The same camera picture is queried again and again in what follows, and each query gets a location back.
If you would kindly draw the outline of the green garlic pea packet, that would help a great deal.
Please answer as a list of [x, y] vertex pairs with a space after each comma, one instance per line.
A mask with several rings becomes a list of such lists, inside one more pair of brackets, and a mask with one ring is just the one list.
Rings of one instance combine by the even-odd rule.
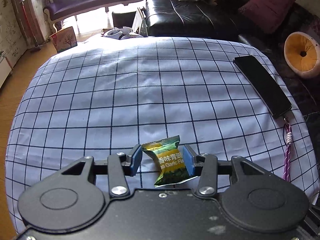
[[179, 135], [142, 145], [142, 151], [159, 168], [159, 176], [154, 183], [155, 187], [182, 184], [195, 178], [187, 171], [183, 154], [178, 149], [179, 145]]

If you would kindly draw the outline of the white slippers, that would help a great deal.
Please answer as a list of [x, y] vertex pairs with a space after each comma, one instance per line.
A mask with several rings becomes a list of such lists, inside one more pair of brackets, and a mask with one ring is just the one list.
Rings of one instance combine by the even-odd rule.
[[114, 27], [110, 30], [103, 30], [102, 37], [112, 38], [115, 40], [126, 40], [130, 38], [142, 38], [143, 36], [135, 33], [131, 27]]

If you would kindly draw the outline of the white cartoon drawer cabinet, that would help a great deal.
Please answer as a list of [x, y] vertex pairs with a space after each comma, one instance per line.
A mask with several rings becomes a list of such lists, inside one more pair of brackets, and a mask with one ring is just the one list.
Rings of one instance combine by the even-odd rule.
[[1, 51], [14, 67], [27, 49], [11, 0], [1, 0]]

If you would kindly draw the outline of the magenta cushion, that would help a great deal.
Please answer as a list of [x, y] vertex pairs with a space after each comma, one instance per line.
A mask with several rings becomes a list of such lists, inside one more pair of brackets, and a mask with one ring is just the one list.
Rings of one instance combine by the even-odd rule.
[[296, 0], [249, 0], [239, 12], [264, 33], [273, 33], [283, 22]]

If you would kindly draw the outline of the white checkered tablecloth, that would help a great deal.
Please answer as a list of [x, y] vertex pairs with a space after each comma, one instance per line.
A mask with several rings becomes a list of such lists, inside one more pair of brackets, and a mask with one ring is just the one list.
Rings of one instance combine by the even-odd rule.
[[224, 160], [241, 155], [282, 176], [284, 122], [270, 116], [233, 64], [246, 55], [291, 101], [291, 181], [315, 200], [318, 109], [284, 61], [243, 41], [97, 38], [49, 58], [17, 107], [5, 158], [15, 231], [24, 229], [18, 198], [31, 185], [86, 155], [105, 159], [175, 135], [196, 152]]

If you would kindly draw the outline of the tree pattern paper bag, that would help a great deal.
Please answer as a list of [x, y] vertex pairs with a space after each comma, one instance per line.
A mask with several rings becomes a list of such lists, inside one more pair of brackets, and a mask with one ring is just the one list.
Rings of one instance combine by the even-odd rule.
[[73, 27], [61, 29], [50, 35], [50, 40], [57, 53], [61, 53], [78, 45]]

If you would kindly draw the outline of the black smartphone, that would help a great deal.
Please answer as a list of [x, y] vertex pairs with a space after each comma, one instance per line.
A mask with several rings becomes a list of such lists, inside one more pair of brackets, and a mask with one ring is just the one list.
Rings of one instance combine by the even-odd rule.
[[253, 86], [274, 118], [291, 110], [292, 104], [283, 90], [254, 56], [235, 57], [233, 63]]

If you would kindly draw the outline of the round orange white cushion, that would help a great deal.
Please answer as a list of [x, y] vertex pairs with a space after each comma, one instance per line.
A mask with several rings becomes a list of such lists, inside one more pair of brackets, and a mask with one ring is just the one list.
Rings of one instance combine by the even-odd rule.
[[319, 75], [319, 44], [303, 32], [291, 33], [284, 45], [284, 56], [289, 67], [304, 79]]

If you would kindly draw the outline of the red stick vacuum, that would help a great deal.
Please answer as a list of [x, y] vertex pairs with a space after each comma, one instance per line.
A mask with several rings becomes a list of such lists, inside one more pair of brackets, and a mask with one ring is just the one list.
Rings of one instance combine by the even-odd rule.
[[32, 39], [32, 41], [34, 43], [34, 48], [31, 48], [30, 52], [34, 53], [36, 51], [40, 51], [41, 48], [42, 48], [42, 45], [38, 43], [38, 41], [37, 41], [37, 39], [36, 39], [36, 37], [34, 35], [34, 32], [33, 32], [32, 28], [31, 28], [30, 22], [28, 20], [27, 12], [26, 12], [25, 6], [24, 6], [25, 0], [19, 0], [19, 2], [20, 2], [21, 7], [22, 7], [22, 11], [23, 11], [23, 14], [24, 14], [24, 17], [25, 17], [25, 21], [26, 21], [28, 30], [30, 32], [31, 39]]

